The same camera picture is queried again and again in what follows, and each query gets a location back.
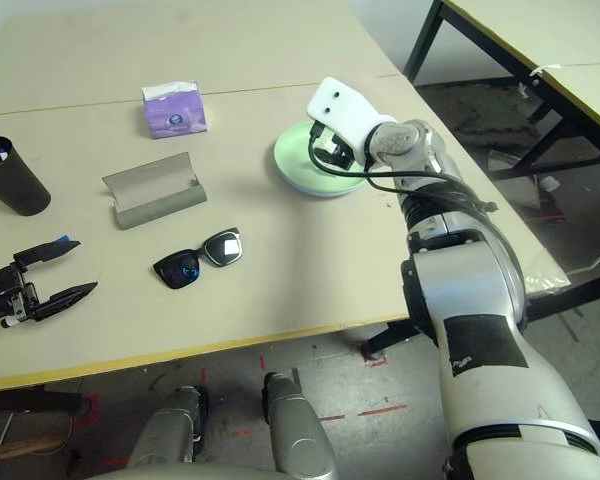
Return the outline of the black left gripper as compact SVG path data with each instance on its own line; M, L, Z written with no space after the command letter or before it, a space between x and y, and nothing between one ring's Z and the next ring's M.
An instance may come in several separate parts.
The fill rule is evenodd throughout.
M34 321L42 321L89 295L98 286L97 282L70 287L39 303L33 283L24 279L30 265L59 258L79 245L75 240L53 241L14 254L14 262L0 269L0 321L18 323L31 315Z

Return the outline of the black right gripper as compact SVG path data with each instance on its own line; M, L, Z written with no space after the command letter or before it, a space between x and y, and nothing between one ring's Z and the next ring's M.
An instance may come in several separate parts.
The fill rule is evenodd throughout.
M355 162L355 154L352 148L337 134L332 135L331 141L335 145L331 153L331 164L342 170L350 170Z

